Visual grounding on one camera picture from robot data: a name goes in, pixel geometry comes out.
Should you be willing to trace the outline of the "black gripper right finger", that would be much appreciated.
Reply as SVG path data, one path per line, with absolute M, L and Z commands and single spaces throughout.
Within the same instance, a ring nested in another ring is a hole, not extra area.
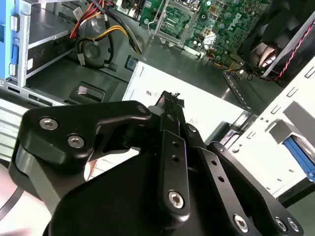
M 219 142 L 206 146 L 186 123 L 189 163 L 198 172 L 198 203 L 218 236 L 302 236 L 302 226 Z

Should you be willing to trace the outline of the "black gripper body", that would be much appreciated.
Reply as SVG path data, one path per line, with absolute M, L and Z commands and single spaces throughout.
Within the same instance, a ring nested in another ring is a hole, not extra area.
M 59 203 L 50 236 L 234 236 L 204 175 L 189 171 L 190 217 L 178 228 L 158 205 L 158 160 L 133 157 L 73 189 Z

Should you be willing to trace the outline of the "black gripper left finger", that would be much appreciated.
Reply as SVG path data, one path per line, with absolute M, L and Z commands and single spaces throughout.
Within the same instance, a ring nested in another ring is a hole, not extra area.
M 184 101 L 163 92 L 137 101 L 46 107 L 23 115 L 10 174 L 54 215 L 73 189 L 140 155 L 158 160 L 157 201 L 170 221 L 190 215 Z

